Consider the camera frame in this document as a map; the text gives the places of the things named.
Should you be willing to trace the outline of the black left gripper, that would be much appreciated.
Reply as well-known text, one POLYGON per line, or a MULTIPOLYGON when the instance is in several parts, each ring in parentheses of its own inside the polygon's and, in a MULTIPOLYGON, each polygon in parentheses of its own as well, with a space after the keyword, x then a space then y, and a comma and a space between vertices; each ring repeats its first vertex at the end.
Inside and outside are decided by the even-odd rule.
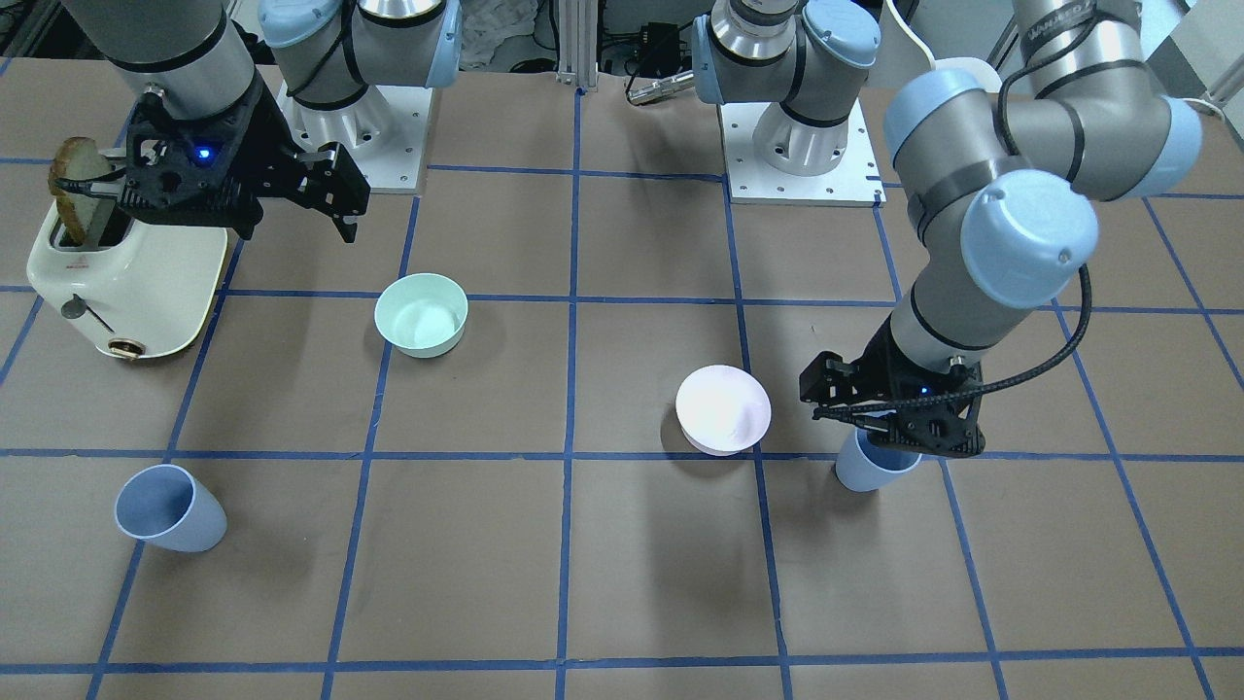
POLYGON ((814 420, 860 426, 878 448, 974 458, 984 451, 982 395, 969 390, 979 385, 982 364, 927 371, 902 353, 884 322, 851 363, 817 354, 799 375, 799 398, 814 403, 814 420))

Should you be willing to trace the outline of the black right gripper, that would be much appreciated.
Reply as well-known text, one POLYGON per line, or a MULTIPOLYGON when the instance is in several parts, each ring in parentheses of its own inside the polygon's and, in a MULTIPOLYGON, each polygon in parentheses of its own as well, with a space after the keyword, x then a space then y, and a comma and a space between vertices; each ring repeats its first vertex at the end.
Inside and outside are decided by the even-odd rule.
POLYGON ((345 145, 306 152, 289 132, 262 75, 229 108, 175 121, 168 101, 148 88, 127 128, 119 206, 147 225, 226 228, 253 237, 262 196, 286 198, 323 214, 355 244, 369 183, 345 145))

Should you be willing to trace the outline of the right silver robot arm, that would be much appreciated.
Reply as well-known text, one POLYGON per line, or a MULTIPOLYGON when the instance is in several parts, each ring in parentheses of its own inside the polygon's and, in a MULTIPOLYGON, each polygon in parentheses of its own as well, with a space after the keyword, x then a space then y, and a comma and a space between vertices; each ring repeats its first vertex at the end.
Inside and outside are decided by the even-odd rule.
POLYGON ((330 218, 355 242, 369 184, 356 163, 381 133, 379 88, 445 88, 462 58, 458 1, 262 1, 262 41, 285 94, 311 114, 362 106, 369 126, 294 134, 221 1, 67 1, 136 92, 119 172, 63 191, 111 200, 144 225, 226 228, 253 237, 262 200, 330 218))

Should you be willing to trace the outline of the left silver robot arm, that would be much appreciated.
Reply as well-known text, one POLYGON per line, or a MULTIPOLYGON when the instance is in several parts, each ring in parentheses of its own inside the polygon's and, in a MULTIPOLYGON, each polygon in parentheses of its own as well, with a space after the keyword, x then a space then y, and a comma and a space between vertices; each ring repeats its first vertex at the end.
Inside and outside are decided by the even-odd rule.
POLYGON ((1061 364, 1092 313, 1086 262, 1100 226, 1093 201, 1172 190, 1200 150, 1200 121, 1164 94, 1144 62, 1133 1, 1018 1, 1033 98, 1014 101, 960 68, 906 83, 884 111, 884 143, 928 264, 845 362, 822 351, 801 372, 817 420, 843 421, 888 453, 982 455, 982 397, 1061 364), (984 380, 982 359, 1071 280, 1079 323, 1030 371, 984 380))

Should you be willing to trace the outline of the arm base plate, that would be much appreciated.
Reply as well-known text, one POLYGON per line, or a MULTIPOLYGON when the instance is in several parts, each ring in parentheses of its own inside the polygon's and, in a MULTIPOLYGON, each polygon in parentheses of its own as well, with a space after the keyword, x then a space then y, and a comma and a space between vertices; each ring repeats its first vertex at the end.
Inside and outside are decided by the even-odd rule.
POLYGON ((277 104, 294 140, 306 150, 340 143, 350 150, 371 191, 418 194, 437 97, 434 88, 369 86, 360 101, 323 111, 294 102, 281 85, 277 104))
POLYGON ((880 160, 863 111, 831 127, 792 121, 778 103, 718 108, 730 199, 739 204, 884 204, 880 160))

